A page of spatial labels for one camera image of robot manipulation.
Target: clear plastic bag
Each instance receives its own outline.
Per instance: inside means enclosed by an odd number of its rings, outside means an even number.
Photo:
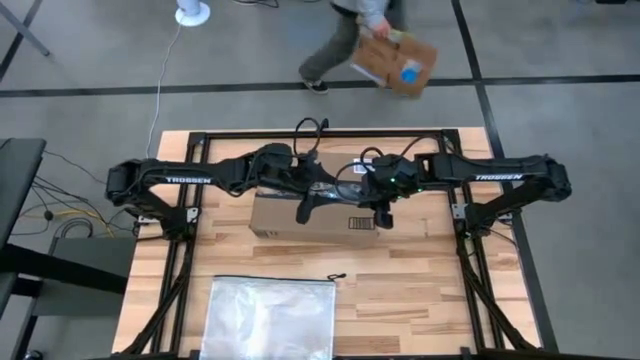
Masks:
[[[216,276],[200,360],[330,360],[335,297],[332,281]]]

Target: barcode label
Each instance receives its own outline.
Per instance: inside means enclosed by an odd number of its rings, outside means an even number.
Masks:
[[[376,225],[373,222],[373,218],[349,218],[349,229],[352,230],[373,230]]]
[[[354,162],[354,163],[362,163],[362,162],[360,161],[360,158],[358,158],[358,159],[353,159],[353,162]],[[367,159],[367,158],[365,158],[365,159],[364,159],[364,162],[365,162],[365,163],[367,163],[367,164],[371,164],[371,159]],[[370,171],[375,171],[375,170],[373,169],[373,166],[367,166],[367,169],[369,169]],[[366,173],[367,173],[367,169],[365,169],[365,168],[364,168],[364,165],[354,165],[354,166],[353,166],[353,173],[354,173],[354,174],[366,174]]]

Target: white cable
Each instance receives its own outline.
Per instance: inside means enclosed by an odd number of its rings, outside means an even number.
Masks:
[[[173,48],[173,44],[175,44],[178,40],[181,29],[182,25],[178,23],[178,31],[176,31],[176,36],[173,38],[173,41],[169,45],[169,48],[167,49],[167,56],[162,62],[162,72],[160,73],[160,79],[158,79],[158,92],[156,93],[156,114],[153,116],[153,122],[151,123],[151,128],[149,129],[149,140],[147,141],[147,158],[151,157],[149,155],[149,149],[151,148],[151,137],[153,137],[153,130],[155,129],[156,123],[158,122],[158,117],[160,117],[160,87],[162,86],[162,79],[164,78],[164,73],[167,70],[167,62],[169,61],[169,55],[171,55],[171,48]]]

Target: black shoe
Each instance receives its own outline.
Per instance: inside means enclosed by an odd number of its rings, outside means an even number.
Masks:
[[[322,80],[311,81],[302,79],[302,82],[307,88],[309,88],[309,90],[313,91],[315,94],[324,95],[329,92],[329,87]]]

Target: yellow cable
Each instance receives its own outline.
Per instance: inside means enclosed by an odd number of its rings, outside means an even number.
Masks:
[[[115,235],[113,234],[113,231],[111,231],[111,228],[109,228],[109,225],[107,225],[107,223],[105,223],[102,218],[100,217],[100,215],[91,212],[91,211],[87,211],[87,210],[66,210],[66,211],[59,211],[56,213],[53,213],[53,216],[64,216],[64,215],[73,215],[73,214],[84,214],[87,216],[91,216],[92,218],[98,220],[102,226],[104,226],[104,228],[107,230],[107,233],[109,234],[109,236],[111,236],[112,238],[115,238]],[[27,218],[35,218],[35,219],[40,219],[42,218],[42,216],[37,216],[37,215],[24,215],[24,217]]]

